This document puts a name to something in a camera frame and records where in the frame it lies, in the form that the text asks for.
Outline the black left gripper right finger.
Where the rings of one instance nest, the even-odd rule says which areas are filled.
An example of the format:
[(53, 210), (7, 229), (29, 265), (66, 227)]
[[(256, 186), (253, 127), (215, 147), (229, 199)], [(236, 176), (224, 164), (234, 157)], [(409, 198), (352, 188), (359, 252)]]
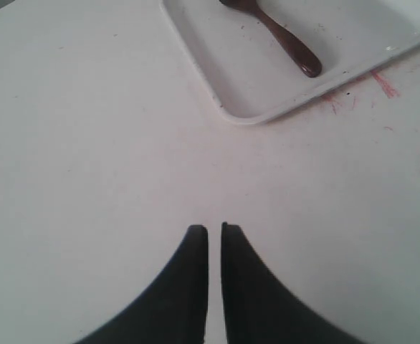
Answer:
[(343, 333), (270, 272), (242, 229), (221, 225), (221, 289), (229, 343), (342, 343)]

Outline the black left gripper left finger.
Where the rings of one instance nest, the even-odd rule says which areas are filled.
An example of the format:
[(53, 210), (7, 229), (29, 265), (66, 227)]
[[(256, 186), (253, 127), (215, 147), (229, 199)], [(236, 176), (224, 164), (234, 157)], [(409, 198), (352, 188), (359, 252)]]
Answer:
[(149, 286), (79, 342), (203, 343), (208, 296), (208, 231), (202, 225), (192, 225)]

